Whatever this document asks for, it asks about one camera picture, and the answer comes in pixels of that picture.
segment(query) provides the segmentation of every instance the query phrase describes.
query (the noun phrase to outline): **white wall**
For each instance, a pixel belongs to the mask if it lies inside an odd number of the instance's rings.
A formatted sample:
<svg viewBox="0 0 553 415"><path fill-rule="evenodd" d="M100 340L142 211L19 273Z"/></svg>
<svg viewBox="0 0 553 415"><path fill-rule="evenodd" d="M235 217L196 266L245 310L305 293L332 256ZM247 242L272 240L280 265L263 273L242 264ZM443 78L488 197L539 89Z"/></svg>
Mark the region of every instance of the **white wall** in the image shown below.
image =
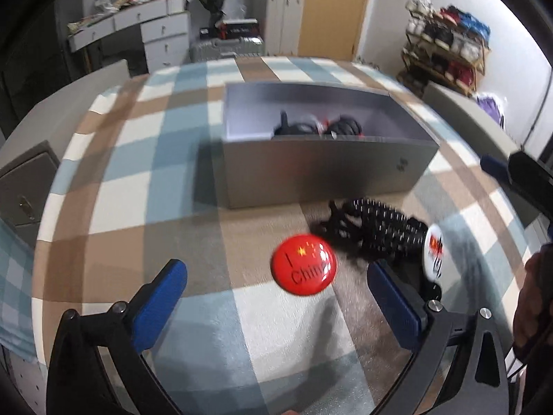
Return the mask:
<svg viewBox="0 0 553 415"><path fill-rule="evenodd" d="M374 0L368 6L363 49L359 55L395 76L403 63L400 51L406 41L407 0ZM550 65L524 26L500 0L432 0L435 6L450 3L488 24L491 53L479 91L507 99L505 130L522 144L545 96Z"/></svg>

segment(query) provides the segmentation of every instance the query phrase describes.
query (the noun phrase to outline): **wooden door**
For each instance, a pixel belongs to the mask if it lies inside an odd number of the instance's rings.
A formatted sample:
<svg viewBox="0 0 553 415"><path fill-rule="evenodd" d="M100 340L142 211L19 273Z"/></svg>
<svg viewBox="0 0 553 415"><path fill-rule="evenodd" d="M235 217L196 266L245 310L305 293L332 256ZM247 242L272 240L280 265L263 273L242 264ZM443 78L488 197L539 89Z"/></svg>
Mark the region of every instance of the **wooden door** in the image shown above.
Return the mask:
<svg viewBox="0 0 553 415"><path fill-rule="evenodd" d="M367 0L305 0L300 56L353 59Z"/></svg>

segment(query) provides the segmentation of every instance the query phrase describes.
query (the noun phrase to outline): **white badge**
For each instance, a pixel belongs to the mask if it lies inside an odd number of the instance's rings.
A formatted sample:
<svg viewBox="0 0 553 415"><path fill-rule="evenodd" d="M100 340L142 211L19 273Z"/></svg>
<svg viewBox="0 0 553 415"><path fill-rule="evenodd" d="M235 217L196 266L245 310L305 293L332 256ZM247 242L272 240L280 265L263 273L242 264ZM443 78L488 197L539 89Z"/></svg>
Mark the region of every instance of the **white badge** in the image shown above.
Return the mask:
<svg viewBox="0 0 553 415"><path fill-rule="evenodd" d="M430 282L438 282L442 276L442 259L442 230L437 224L433 224L428 228L422 249L422 268Z"/></svg>

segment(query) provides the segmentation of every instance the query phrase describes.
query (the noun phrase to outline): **blue gripper pad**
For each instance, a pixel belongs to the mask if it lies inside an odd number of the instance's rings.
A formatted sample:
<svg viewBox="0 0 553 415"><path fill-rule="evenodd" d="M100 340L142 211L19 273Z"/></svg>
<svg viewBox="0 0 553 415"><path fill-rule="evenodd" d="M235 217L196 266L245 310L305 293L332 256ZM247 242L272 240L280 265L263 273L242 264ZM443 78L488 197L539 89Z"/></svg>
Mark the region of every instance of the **blue gripper pad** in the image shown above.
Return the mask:
<svg viewBox="0 0 553 415"><path fill-rule="evenodd" d="M485 154L480 159L480 168L491 177L496 178L502 184L510 185L507 163L501 162L490 155Z"/></svg>
<svg viewBox="0 0 553 415"><path fill-rule="evenodd" d="M152 283L147 284L155 287L132 322L131 338L138 353L154 346L186 287L188 272L183 262L172 259L165 267L168 269L164 268Z"/></svg>
<svg viewBox="0 0 553 415"><path fill-rule="evenodd" d="M407 285L399 281L384 260L369 264L367 283L399 345L407 350L415 351L419 346L420 335L426 328L427 318L424 311L422 313L420 310L415 311L408 301L412 295L406 296L402 293L402 290L409 291L405 288ZM420 303L420 308L422 308L424 304L422 299L420 299Z"/></svg>

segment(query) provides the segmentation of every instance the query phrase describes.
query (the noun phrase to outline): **suitcase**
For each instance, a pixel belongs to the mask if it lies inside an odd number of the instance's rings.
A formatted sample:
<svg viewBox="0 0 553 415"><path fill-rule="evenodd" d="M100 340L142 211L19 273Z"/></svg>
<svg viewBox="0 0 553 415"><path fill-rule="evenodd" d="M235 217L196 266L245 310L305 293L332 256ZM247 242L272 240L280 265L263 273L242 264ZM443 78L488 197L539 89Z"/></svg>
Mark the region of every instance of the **suitcase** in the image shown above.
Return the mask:
<svg viewBox="0 0 553 415"><path fill-rule="evenodd" d="M238 56L262 56L265 46L260 37L201 40L190 48L192 62L213 61Z"/></svg>

